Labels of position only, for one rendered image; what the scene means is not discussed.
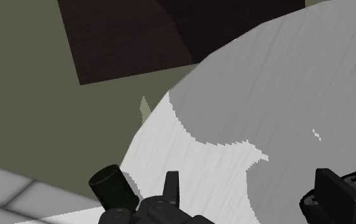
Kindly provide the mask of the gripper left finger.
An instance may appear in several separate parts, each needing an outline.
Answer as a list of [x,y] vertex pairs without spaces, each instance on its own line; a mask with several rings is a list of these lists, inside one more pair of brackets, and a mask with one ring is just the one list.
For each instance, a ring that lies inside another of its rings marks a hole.
[[136,210],[126,208],[105,211],[98,224],[214,224],[202,215],[190,216],[180,209],[179,172],[166,173],[162,195],[139,202]]

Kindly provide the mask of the black cylinder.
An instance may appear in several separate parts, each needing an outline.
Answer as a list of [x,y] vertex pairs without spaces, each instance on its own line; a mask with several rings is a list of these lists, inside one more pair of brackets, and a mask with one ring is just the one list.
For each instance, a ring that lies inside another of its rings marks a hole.
[[139,205],[139,197],[133,192],[117,164],[97,171],[89,179],[89,186],[106,211],[126,208],[133,212]]

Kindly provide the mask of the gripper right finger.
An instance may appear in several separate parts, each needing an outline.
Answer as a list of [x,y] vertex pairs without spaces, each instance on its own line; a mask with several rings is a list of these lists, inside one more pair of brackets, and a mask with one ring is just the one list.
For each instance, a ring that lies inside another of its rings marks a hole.
[[299,202],[308,224],[356,224],[356,171],[338,176],[328,168],[315,171],[315,185]]

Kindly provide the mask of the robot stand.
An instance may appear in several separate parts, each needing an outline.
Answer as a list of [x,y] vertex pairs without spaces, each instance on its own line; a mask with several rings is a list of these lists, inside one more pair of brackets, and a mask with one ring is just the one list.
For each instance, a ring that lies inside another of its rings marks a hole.
[[305,0],[57,0],[82,85],[200,63]]

